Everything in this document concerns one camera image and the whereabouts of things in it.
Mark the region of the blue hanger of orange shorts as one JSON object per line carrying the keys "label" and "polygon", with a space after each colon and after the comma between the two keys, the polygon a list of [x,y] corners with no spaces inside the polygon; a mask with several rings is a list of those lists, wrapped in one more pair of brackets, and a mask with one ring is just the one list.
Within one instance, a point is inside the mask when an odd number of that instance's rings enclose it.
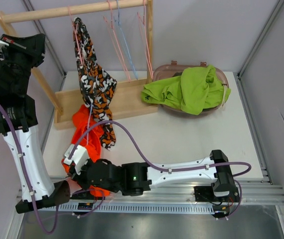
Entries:
{"label": "blue hanger of orange shorts", "polygon": [[[90,108],[89,108],[89,116],[88,116],[88,122],[87,122],[87,129],[90,127],[92,109],[93,109],[93,103],[90,104]],[[90,135],[90,134],[87,133],[86,145],[89,145],[89,135]]]}

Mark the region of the pink hanger of green shorts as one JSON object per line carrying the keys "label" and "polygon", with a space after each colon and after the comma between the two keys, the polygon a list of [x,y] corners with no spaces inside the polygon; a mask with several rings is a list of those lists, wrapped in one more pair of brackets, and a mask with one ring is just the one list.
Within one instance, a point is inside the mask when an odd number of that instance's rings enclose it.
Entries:
{"label": "pink hanger of green shorts", "polygon": [[121,64],[121,66],[122,66],[123,72],[124,72],[124,74],[125,74],[125,76],[127,78],[127,81],[130,82],[131,81],[131,77],[130,77],[128,68],[126,66],[125,59],[124,59],[124,56],[123,56],[123,53],[122,53],[122,50],[121,50],[121,47],[120,47],[120,44],[119,44],[119,40],[118,40],[116,31],[115,31],[115,28],[114,28],[114,24],[113,24],[113,10],[112,10],[112,7],[111,7],[111,3],[110,3],[109,0],[106,0],[106,2],[108,4],[111,17],[108,20],[105,16],[103,16],[103,19],[104,19],[104,21],[105,21],[105,23],[107,25],[107,30],[108,30],[108,33],[109,33],[112,45],[114,47],[115,53],[116,53],[116,55],[118,57],[118,60],[119,60],[119,62]]}

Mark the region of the blue wire hanger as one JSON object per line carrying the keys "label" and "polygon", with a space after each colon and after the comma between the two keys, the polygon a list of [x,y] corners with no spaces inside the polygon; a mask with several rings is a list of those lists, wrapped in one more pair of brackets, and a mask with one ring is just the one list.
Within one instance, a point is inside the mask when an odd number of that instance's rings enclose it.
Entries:
{"label": "blue wire hanger", "polygon": [[120,42],[121,42],[121,44],[124,48],[124,52],[125,52],[125,55],[127,57],[127,61],[128,61],[129,65],[131,67],[131,70],[133,72],[133,75],[134,75],[135,79],[137,80],[138,74],[137,74],[137,71],[136,71],[135,66],[133,64],[133,60],[132,60],[131,53],[130,53],[130,48],[129,48],[129,45],[127,43],[123,28],[122,28],[119,1],[117,0],[116,3],[117,3],[117,10],[118,10],[118,18],[115,19],[115,22],[117,23],[117,28],[118,28],[119,32],[121,33]]}

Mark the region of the pink wire hanger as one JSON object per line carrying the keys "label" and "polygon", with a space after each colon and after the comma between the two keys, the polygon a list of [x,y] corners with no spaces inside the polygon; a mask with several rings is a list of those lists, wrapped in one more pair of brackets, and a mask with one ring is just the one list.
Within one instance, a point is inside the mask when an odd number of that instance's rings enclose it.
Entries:
{"label": "pink wire hanger", "polygon": [[148,39],[147,39],[147,31],[146,31],[146,1],[143,1],[143,15],[140,15],[140,13],[137,13],[137,17],[138,17],[138,26],[139,26],[139,30],[140,30],[140,37],[142,40],[142,43],[144,45],[144,54],[145,54],[145,58],[146,58],[146,65],[147,65],[147,70],[148,70],[148,79],[150,81],[153,80],[153,69],[152,69],[152,65],[151,65],[151,57],[150,57],[150,49],[149,49],[149,43],[148,43]]}

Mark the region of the lime green shorts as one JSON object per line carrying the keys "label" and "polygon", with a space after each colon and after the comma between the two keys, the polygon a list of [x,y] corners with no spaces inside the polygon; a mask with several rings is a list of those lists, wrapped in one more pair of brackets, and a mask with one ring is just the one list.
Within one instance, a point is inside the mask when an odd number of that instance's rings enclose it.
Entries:
{"label": "lime green shorts", "polygon": [[218,79],[216,68],[208,65],[186,68],[179,76],[145,84],[141,100],[197,116],[225,105],[230,94],[231,89]]}

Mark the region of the olive green shorts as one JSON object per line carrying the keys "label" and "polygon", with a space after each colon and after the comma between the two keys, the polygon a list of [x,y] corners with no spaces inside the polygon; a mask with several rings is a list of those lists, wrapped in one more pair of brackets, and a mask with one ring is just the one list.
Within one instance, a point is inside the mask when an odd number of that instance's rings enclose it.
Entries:
{"label": "olive green shorts", "polygon": [[183,72],[176,72],[172,77],[181,76]]}

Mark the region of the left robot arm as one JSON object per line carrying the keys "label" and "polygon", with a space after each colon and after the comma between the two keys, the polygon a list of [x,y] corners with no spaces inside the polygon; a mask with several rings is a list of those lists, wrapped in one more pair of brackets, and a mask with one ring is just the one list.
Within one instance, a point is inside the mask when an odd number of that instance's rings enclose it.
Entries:
{"label": "left robot arm", "polygon": [[0,134],[7,143],[20,178],[19,214],[70,200],[67,181],[52,182],[39,144],[35,101],[27,94],[31,70],[43,63],[45,34],[0,38]]}

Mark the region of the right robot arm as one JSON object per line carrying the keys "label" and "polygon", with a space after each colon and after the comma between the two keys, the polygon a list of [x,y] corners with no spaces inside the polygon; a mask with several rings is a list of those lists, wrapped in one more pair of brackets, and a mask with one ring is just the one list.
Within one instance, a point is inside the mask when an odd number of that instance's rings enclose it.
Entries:
{"label": "right robot arm", "polygon": [[221,150],[212,150],[210,155],[199,160],[155,164],[146,162],[114,165],[106,159],[93,162],[87,159],[83,164],[69,164],[68,174],[84,190],[97,187],[123,196],[140,196],[145,191],[171,184],[200,182],[204,192],[197,192],[200,202],[230,203],[239,201],[227,156]]}

